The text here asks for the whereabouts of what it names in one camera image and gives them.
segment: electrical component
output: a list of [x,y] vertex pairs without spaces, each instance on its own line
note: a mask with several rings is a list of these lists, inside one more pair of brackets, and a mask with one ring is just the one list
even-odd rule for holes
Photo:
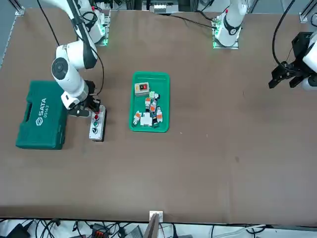
[[150,99],[150,98],[146,98],[146,99],[145,99],[145,111],[146,111],[147,113],[150,112],[150,105],[151,105],[151,99]]
[[158,122],[163,122],[163,113],[160,107],[157,107],[157,118],[158,118]]
[[92,112],[89,138],[93,141],[104,141],[106,118],[107,110],[103,105],[100,105],[100,111],[98,112],[98,114]]
[[153,102],[151,103],[151,106],[150,106],[150,112],[154,113],[156,108],[157,108],[157,100],[154,99]]
[[33,220],[30,221],[26,226],[22,226],[18,224],[13,228],[13,230],[6,236],[7,238],[29,238],[30,234],[28,233],[28,229],[33,223]]
[[150,92],[149,83],[136,83],[134,84],[134,95],[139,96],[145,96],[148,95]]
[[135,115],[134,115],[133,124],[134,124],[134,125],[137,125],[138,122],[139,122],[139,120],[140,120],[140,118],[141,118],[141,113],[140,113],[139,111],[137,111],[137,112],[135,113]]
[[143,113],[143,116],[140,119],[140,125],[152,126],[152,117],[150,113]]
[[158,118],[156,116],[152,117],[152,125],[153,127],[157,127],[159,125]]
[[160,98],[160,95],[158,94],[158,93],[155,93],[154,91],[151,91],[150,93],[149,93],[149,97],[152,99],[152,100],[154,100],[154,99],[159,99]]

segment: black object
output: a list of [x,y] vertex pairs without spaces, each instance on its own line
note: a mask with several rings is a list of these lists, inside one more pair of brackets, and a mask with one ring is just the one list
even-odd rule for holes
[[26,226],[22,226],[21,224],[16,225],[6,238],[29,238],[28,229],[32,223],[33,221],[30,221]]
[[99,107],[101,103],[100,99],[95,99],[93,96],[90,95],[94,93],[96,87],[95,83],[88,80],[85,80],[85,82],[88,86],[88,96],[86,100],[70,109],[68,111],[69,115],[77,117],[88,117],[90,113],[86,108],[89,108],[93,112],[99,112]]
[[268,83],[269,88],[274,88],[277,84],[279,84],[284,79],[293,78],[289,85],[291,88],[296,87],[299,83],[301,83],[305,78],[312,76],[311,80],[314,80],[316,73],[313,72],[304,62],[303,57],[309,52],[311,45],[308,48],[309,41],[311,38],[312,32],[300,32],[293,39],[292,46],[293,52],[295,56],[295,60],[288,64],[283,61],[282,66],[278,65],[272,71],[272,80]]

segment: control box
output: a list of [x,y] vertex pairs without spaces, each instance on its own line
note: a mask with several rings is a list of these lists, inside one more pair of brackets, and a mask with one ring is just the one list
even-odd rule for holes
[[89,129],[89,139],[93,141],[103,142],[105,139],[107,110],[106,107],[100,105],[98,113],[92,113]]
[[150,93],[149,83],[136,83],[134,84],[134,95],[135,96],[145,96]]

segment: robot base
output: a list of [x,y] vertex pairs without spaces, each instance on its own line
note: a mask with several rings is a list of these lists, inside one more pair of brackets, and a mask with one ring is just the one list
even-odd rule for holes
[[217,16],[216,19],[211,21],[211,25],[216,27],[217,29],[212,29],[212,48],[214,49],[232,49],[232,50],[238,50],[239,49],[239,44],[238,40],[234,43],[234,45],[230,47],[223,46],[217,39],[216,35],[218,34],[218,29],[221,26],[221,18],[220,16]]

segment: metal frame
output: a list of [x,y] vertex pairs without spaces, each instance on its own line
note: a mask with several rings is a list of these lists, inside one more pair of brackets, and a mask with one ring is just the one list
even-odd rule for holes
[[311,0],[299,13],[299,19],[301,23],[307,23],[307,16],[312,12],[312,10],[317,6],[317,0]]
[[19,0],[8,0],[12,6],[15,8],[15,15],[16,16],[23,16],[24,15],[24,11],[25,8],[21,5],[21,3],[19,2]]
[[159,214],[155,213],[150,219],[143,238],[157,238],[159,232]]

